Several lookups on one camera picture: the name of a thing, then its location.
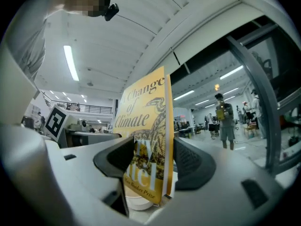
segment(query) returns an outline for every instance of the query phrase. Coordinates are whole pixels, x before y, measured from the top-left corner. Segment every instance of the camera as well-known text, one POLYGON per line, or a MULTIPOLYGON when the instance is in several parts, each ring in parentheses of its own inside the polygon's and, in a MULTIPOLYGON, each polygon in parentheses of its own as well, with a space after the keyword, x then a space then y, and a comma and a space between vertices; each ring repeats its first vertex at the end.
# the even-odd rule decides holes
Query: camera
POLYGON ((106 21, 110 21, 118 12, 118 5, 116 3, 113 3, 111 6, 109 6, 107 12, 105 13, 104 19, 106 21))

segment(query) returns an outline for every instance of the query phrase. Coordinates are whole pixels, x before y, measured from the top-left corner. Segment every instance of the fluorescent light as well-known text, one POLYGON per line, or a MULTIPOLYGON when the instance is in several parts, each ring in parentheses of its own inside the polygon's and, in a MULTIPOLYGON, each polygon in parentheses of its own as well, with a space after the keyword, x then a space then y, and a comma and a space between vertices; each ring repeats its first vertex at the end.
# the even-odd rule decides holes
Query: fluorescent light
POLYGON ((232 97, 230 97, 230 98, 228 98, 228 99, 225 99, 224 101, 226 101, 226 100, 230 100, 230 99, 232 99, 232 98, 234 98, 235 96, 232 96, 232 97))
POLYGON ((237 88, 235 88, 235 89, 233 89, 233 90, 230 90, 230 91, 228 91, 228 92, 226 92, 226 93, 223 93, 223 95, 226 95, 226 94, 228 94, 228 93, 231 93, 232 91, 235 91, 235 90, 237 90, 237 89, 239 89, 239 88, 237 87, 237 88))
POLYGON ((212 105, 205 106, 205 108, 207 108, 207 107, 211 107, 211 106, 213 106, 213 105, 215 105, 215 104, 212 104, 212 105))
POLYGON ((235 70, 232 70, 232 71, 230 71, 229 73, 227 73, 227 74, 221 76, 220 79, 221 79, 221 80, 222 80, 222 79, 225 79, 225 78, 228 77, 229 75, 234 74, 235 72, 237 72, 238 70, 241 70, 242 68, 243 68, 243 66, 240 66, 240 67, 236 68, 235 70))
POLYGON ((207 102, 207 101, 209 101, 209 100, 204 100, 204 101, 202 101, 202 102, 200 102, 200 103, 197 103, 196 105, 199 105, 199 104, 201 104, 201 103, 205 103, 205 102, 207 102))
POLYGON ((71 73, 71 76, 74 81, 79 81, 79 77, 77 76, 73 57, 72 57, 72 50, 70 46, 64 46, 64 51, 65 51, 65 56, 66 56, 66 61, 71 73))
POLYGON ((181 95, 181 96, 175 98, 174 100, 178 100, 178 99, 180 99, 180 98, 182 98, 182 97, 184 97, 184 96, 187 96, 187 95, 189 95, 189 94, 191 94, 191 93, 193 93, 193 92, 194 92, 194 90, 188 91, 188 92, 185 93, 184 95, 181 95))

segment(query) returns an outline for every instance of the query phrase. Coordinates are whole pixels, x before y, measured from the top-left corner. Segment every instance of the railing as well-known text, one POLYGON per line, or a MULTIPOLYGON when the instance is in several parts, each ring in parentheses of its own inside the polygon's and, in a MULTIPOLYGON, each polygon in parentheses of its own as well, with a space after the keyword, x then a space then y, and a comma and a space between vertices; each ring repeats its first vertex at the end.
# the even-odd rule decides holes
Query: railing
POLYGON ((46 104, 52 108, 54 105, 68 110, 68 111, 78 111, 87 113, 102 113, 102 114, 112 114, 112 107, 96 106, 96 105, 82 105, 77 103, 61 102, 51 100, 48 96, 43 93, 46 104))

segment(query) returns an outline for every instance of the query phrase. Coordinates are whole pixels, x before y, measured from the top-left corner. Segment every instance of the gray metal bar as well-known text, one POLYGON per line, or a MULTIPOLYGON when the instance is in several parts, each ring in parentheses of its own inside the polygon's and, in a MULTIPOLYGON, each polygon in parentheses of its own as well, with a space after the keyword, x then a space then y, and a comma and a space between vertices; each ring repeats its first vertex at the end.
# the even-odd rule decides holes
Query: gray metal bar
POLYGON ((284 115, 286 112, 296 108, 299 104, 301 104, 301 88, 278 103, 278 113, 279 115, 284 115))
POLYGON ((185 68, 186 68, 187 73, 190 74, 190 70, 189 70, 189 68, 188 68, 188 66, 187 66, 187 64, 186 64, 186 62, 184 63, 184 66, 185 66, 185 68))
POLYGON ((227 37, 230 50, 233 55, 244 65, 254 87, 257 89, 260 99, 263 102, 263 115, 266 118, 267 130, 267 159, 265 168, 275 175, 275 168, 279 166, 281 151, 281 128, 277 111, 277 98, 272 85, 264 70, 257 60, 231 36, 227 37))
POLYGON ((238 43, 240 43, 242 46, 245 46, 254 40, 264 36, 265 34, 273 31, 275 28, 277 28, 277 24, 267 24, 262 26, 259 29, 256 29, 255 31, 247 34, 246 36, 242 37, 241 39, 238 40, 238 43))

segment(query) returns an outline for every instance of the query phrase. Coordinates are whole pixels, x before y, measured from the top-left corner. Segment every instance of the yellow book cover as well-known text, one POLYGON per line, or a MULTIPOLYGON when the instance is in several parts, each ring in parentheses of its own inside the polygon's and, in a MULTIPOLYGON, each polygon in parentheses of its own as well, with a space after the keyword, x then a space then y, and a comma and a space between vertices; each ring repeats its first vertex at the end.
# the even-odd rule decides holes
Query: yellow book cover
POLYGON ((124 174, 125 186, 153 203, 160 203, 171 190, 174 128, 170 111, 170 77, 164 77, 161 67, 125 89, 113 124, 114 133, 137 141, 124 174))
POLYGON ((216 116, 219 121, 222 121, 225 119, 224 111, 222 109, 216 110, 216 116))

